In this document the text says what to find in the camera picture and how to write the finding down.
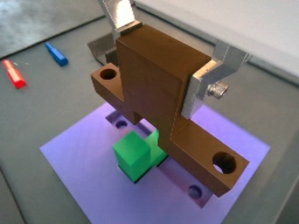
green cube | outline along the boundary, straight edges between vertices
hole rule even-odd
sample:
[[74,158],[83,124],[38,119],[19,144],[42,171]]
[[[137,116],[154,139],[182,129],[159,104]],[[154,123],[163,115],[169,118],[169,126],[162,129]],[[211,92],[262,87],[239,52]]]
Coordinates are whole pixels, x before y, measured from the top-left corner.
[[145,140],[151,147],[151,166],[159,165],[167,158],[166,152],[158,146],[159,130],[157,130]]
[[137,182],[151,168],[151,148],[145,139],[133,131],[114,145],[118,165]]

brown wooden block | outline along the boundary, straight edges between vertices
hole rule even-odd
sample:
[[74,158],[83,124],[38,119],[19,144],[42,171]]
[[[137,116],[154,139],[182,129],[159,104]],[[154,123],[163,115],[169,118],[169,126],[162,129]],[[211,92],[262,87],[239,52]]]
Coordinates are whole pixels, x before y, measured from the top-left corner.
[[[117,40],[117,53],[121,73],[107,65],[93,74],[98,93],[131,121],[143,117],[159,129],[162,149],[221,196],[249,161],[182,116],[190,78],[211,57],[149,25]],[[117,71],[111,80],[101,77],[106,69]]]

